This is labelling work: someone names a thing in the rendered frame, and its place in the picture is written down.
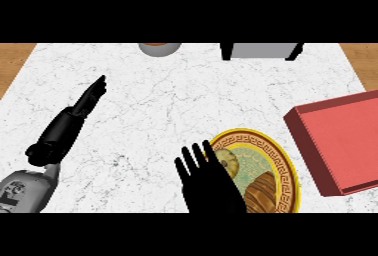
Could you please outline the brown bread loaf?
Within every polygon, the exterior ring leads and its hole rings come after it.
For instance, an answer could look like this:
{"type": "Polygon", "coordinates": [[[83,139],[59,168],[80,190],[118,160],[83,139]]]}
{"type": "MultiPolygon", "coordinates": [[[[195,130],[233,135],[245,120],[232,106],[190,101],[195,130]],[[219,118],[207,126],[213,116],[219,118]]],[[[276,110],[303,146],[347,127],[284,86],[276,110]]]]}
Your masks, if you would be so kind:
{"type": "Polygon", "coordinates": [[[245,189],[244,201],[248,213],[269,213],[276,209],[275,176],[264,172],[245,189]]]}

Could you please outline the grey cup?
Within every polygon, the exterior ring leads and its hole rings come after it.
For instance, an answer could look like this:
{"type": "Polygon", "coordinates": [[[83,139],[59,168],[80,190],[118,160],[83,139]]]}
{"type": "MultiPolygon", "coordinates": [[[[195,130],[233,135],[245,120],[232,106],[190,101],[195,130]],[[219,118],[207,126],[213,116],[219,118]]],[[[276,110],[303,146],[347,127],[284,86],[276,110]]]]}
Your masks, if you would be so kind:
{"type": "Polygon", "coordinates": [[[180,48],[180,43],[140,43],[142,52],[152,57],[165,57],[180,48]]]}

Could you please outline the pale yellow squash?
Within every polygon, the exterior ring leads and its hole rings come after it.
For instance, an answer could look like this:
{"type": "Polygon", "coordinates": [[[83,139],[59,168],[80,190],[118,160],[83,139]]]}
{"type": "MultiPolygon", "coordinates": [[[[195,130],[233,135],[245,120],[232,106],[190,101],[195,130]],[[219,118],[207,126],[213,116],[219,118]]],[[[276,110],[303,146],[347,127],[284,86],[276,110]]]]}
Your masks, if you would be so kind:
{"type": "Polygon", "coordinates": [[[219,149],[216,156],[220,164],[223,165],[230,178],[235,178],[239,172],[239,161],[236,155],[227,149],[219,149]]]}

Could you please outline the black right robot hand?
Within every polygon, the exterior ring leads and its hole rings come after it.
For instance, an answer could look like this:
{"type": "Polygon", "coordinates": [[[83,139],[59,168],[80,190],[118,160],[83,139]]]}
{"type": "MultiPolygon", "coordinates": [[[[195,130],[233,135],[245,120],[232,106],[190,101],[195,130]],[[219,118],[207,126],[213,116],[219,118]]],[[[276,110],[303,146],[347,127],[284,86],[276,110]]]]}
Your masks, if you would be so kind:
{"type": "Polygon", "coordinates": [[[245,214],[244,199],[222,166],[210,142],[182,148],[182,157],[174,159],[182,180],[182,194],[188,210],[193,214],[245,214]]]}

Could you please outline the red cardboard box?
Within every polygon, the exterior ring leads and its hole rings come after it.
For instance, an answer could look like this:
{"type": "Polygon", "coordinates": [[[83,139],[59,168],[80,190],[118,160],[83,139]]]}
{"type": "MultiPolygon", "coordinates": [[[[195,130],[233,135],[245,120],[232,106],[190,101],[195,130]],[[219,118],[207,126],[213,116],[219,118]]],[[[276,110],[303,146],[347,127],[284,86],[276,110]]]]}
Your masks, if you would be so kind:
{"type": "Polygon", "coordinates": [[[378,187],[378,90],[295,106],[284,120],[320,195],[378,187]]]}

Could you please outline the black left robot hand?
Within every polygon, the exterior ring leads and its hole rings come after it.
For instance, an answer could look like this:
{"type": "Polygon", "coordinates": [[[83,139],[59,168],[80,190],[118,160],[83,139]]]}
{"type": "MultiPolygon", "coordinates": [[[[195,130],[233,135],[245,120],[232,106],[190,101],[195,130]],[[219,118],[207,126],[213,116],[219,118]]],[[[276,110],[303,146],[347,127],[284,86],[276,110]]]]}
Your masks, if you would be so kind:
{"type": "Polygon", "coordinates": [[[105,76],[100,76],[99,79],[87,88],[87,90],[84,91],[72,107],[72,114],[75,116],[80,116],[81,118],[87,118],[105,92],[106,92],[105,76]]]}

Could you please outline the yellow rimmed patterned plate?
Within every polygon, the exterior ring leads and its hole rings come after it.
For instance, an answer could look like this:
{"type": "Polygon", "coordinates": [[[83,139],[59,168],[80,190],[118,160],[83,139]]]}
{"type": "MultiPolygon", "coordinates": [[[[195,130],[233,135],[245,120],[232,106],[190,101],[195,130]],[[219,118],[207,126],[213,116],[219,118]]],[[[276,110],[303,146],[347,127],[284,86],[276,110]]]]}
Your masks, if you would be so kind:
{"type": "Polygon", "coordinates": [[[298,175],[291,159],[275,140],[261,132],[235,128],[222,132],[210,142],[214,152],[227,149],[236,155],[239,172],[232,178],[239,193],[255,178],[270,172],[276,185],[276,209],[269,213],[294,213],[300,207],[298,175]]]}

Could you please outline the grey appliance with black legs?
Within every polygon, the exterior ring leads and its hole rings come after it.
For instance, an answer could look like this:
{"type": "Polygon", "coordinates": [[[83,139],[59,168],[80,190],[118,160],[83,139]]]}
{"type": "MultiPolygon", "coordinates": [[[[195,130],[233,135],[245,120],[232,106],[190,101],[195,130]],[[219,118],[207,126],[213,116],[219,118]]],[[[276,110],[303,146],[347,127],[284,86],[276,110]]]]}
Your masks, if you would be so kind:
{"type": "Polygon", "coordinates": [[[303,43],[222,43],[222,59],[282,58],[294,61],[303,52],[303,43]]]}

